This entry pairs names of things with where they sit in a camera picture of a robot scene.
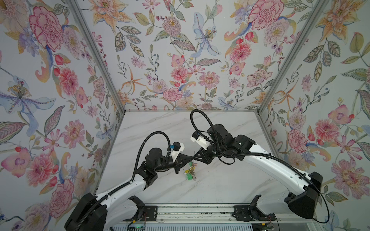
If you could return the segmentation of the silver metal keyring with keys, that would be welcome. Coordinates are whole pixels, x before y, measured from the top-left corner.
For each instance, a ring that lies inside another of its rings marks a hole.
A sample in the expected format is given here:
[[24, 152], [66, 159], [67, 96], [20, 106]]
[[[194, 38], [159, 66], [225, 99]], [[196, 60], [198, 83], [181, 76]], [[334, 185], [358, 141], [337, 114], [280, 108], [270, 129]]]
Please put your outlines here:
[[197, 163], [195, 163], [194, 161], [190, 162], [189, 163], [189, 168], [187, 170], [190, 170], [190, 174], [193, 176], [193, 181], [196, 180], [196, 173], [195, 173], [195, 169], [197, 167]]

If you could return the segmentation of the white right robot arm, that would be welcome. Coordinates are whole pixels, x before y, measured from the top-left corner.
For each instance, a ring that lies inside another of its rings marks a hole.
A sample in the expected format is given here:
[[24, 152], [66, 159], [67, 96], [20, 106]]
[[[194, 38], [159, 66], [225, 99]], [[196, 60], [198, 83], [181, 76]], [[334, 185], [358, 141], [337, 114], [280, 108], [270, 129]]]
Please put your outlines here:
[[291, 166], [245, 135], [233, 137], [221, 124], [209, 128], [207, 134], [210, 136], [207, 139], [199, 131], [191, 136], [192, 142], [201, 147], [195, 155], [198, 161], [210, 164], [217, 157], [238, 159], [259, 168], [285, 187], [272, 195], [256, 195], [243, 212], [247, 220], [274, 213], [294, 213], [313, 219], [323, 179], [320, 174], [308, 174]]

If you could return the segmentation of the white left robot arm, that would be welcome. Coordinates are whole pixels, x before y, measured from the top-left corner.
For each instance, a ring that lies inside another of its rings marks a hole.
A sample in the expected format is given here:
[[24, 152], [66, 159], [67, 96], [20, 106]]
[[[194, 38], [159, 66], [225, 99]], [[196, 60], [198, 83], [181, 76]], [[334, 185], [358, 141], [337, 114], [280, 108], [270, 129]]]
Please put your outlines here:
[[105, 231], [121, 221], [142, 218], [145, 204], [137, 194], [152, 185], [159, 172], [174, 169], [179, 173], [193, 159], [177, 151], [167, 157], [159, 148], [152, 148], [141, 166], [135, 169], [133, 179], [99, 195], [84, 195], [67, 219], [65, 230]]

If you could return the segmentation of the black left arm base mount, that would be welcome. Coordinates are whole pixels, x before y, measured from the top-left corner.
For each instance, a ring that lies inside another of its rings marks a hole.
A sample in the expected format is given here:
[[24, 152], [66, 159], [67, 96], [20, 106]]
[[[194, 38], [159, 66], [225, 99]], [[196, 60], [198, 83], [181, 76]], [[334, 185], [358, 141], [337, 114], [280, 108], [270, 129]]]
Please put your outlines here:
[[135, 214], [130, 216], [125, 221], [139, 222], [139, 221], [157, 221], [158, 206], [144, 206], [135, 210]]

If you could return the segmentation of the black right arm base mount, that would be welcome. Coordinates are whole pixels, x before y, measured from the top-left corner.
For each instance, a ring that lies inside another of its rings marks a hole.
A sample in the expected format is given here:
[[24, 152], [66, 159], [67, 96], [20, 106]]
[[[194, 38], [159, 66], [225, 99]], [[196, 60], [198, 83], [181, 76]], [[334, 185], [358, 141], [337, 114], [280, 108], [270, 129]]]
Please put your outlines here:
[[250, 221], [275, 221], [276, 218], [274, 214], [263, 214], [255, 207], [250, 207], [249, 205], [233, 206], [234, 212], [232, 217], [237, 221], [250, 222]]

